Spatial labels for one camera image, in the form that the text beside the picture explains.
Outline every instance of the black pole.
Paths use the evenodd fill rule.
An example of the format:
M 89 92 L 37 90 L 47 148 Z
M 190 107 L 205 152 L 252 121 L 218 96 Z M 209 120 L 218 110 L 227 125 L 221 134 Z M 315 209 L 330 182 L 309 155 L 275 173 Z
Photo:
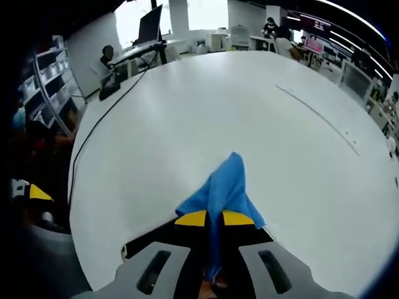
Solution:
M 156 8 L 156 7 L 157 7 L 157 5 L 156 5 L 156 0 L 151 0 L 151 8 L 154 9 L 154 8 Z M 162 42 L 161 29 L 160 29 L 160 33 L 159 33 L 159 38 L 158 38 L 158 40 L 159 40 L 160 42 Z M 160 53 L 161 63 L 162 63 L 162 64 L 166 64 L 167 61 L 166 61 L 165 46 L 164 46 L 164 45 L 161 45 L 161 47 L 160 47 L 160 49 L 159 49 L 159 53 Z

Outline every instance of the pink sign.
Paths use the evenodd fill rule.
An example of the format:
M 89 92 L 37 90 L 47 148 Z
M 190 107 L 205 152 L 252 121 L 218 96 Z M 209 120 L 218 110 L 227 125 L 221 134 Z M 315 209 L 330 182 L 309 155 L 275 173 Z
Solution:
M 321 54 L 322 52 L 322 44 L 318 42 L 317 40 L 314 40 L 312 38 L 306 39 L 306 45 L 308 49 Z

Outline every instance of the black cable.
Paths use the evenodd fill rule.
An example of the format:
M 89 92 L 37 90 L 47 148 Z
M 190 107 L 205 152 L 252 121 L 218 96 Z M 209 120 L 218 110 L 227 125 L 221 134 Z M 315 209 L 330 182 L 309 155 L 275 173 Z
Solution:
M 86 138 L 84 139 L 82 145 L 80 146 L 79 150 L 77 151 L 77 154 L 74 158 L 74 162 L 72 163 L 72 178 L 71 178 L 71 184 L 70 184 L 70 192 L 69 192 L 69 196 L 68 196 L 68 213 L 70 213 L 70 208 L 72 206 L 72 192 L 74 191 L 74 183 L 75 183 L 75 163 L 77 160 L 77 157 L 80 154 L 80 151 L 82 150 L 82 148 L 85 146 L 86 141 L 88 140 L 88 138 L 91 136 L 91 134 L 93 133 L 94 129 L 97 127 L 97 125 L 103 120 L 103 118 L 109 113 L 109 111 L 112 110 L 112 108 L 119 103 L 119 101 L 121 99 L 124 98 L 124 96 L 131 91 L 134 86 L 136 86 L 136 84 L 144 77 L 144 75 L 147 73 L 147 70 L 150 68 L 151 64 L 153 63 L 153 61 L 155 60 L 155 57 L 158 55 L 158 51 L 156 51 L 154 57 L 152 58 L 150 64 L 148 64 L 148 67 L 144 70 L 143 74 L 140 76 L 140 78 L 123 94 L 120 96 L 120 98 L 118 100 L 115 101 L 114 104 L 112 104 L 112 106 L 100 117 L 99 120 L 97 120 L 97 122 L 94 124 L 93 128 L 90 130 L 90 132 L 87 134 Z

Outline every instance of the ceiling light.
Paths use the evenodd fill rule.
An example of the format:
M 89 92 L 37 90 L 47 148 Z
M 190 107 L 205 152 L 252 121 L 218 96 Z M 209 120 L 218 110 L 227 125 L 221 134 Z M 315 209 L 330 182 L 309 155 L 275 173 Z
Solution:
M 325 22 L 325 21 L 316 19 L 315 17 L 307 16 L 307 15 L 305 15 L 305 14 L 300 14 L 300 16 L 301 16 L 301 17 L 307 17 L 308 19 L 311 19 L 311 20 L 319 21 L 320 23 L 323 23 L 323 24 L 326 24 L 326 25 L 329 25 L 329 26 L 331 25 L 330 23 L 327 23 L 327 22 Z
M 346 40 L 349 44 L 354 45 L 356 48 L 358 48 L 359 50 L 361 50 L 362 48 L 360 48 L 357 44 L 351 42 L 350 40 L 348 40 L 346 37 L 340 36 L 338 33 L 335 33 L 334 31 L 330 31 L 331 33 L 333 33 L 335 36 L 340 37 L 343 40 Z
M 343 44 L 341 44 L 340 42 L 337 42 L 335 39 L 331 39 L 331 38 L 330 38 L 330 40 L 331 40 L 332 42 L 335 42 L 336 44 L 340 45 L 340 46 L 343 47 L 344 49 L 348 50 L 349 52 L 353 53 L 353 51 L 350 50 L 346 45 L 343 45 Z
M 377 64 L 383 71 L 384 73 L 386 73 L 386 75 L 392 80 L 392 76 L 387 72 L 387 70 L 385 70 L 382 65 L 380 65 L 372 56 L 370 56 L 370 58 L 375 62 L 375 64 Z
M 294 21 L 300 21 L 300 19 L 298 19 L 297 17 L 287 17 L 287 19 L 290 19 L 290 20 L 294 20 Z
M 337 9 L 340 9 L 340 10 L 343 11 L 343 12 L 346 12 L 347 14 L 350 14 L 352 17 L 355 17 L 355 18 L 358 19 L 360 22 L 362 22 L 363 24 L 365 24 L 366 26 L 368 26 L 369 28 L 371 28 L 371 30 L 373 30 L 374 32 L 376 32 L 380 37 L 383 38 L 383 40 L 387 41 L 387 39 L 385 38 L 385 36 L 384 36 L 380 31 L 378 31 L 377 28 L 375 28 L 374 26 L 372 26 L 369 22 L 367 22 L 365 19 L 359 17 L 357 14 L 353 13 L 352 11 L 349 11 L 348 9 L 346 9 L 346 8 L 344 8 L 344 7 L 342 7 L 342 6 L 339 6 L 338 4 L 332 3 L 332 2 L 327 1 L 327 0 L 316 0 L 316 1 L 322 2 L 322 3 L 325 3 L 325 4 L 328 4 L 328 5 L 331 5 L 331 6 L 335 7 L 335 8 L 337 8 Z
M 381 78 L 383 78 L 379 71 L 374 70 L 374 72 L 376 72 L 378 76 L 380 76 Z

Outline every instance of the black slot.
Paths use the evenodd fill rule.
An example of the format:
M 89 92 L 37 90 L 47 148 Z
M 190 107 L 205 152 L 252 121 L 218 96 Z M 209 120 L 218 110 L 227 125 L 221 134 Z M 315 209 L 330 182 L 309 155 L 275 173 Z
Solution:
M 145 272 L 137 284 L 139 291 L 146 295 L 151 295 L 155 287 L 155 283 L 158 280 L 158 276 L 165 266 L 166 261 L 170 256 L 170 252 L 159 251 L 156 256 L 152 259 L 151 263 L 145 269 Z
M 292 285 L 273 254 L 267 250 L 260 252 L 259 256 L 272 278 L 277 294 L 284 294 L 286 291 L 290 290 Z

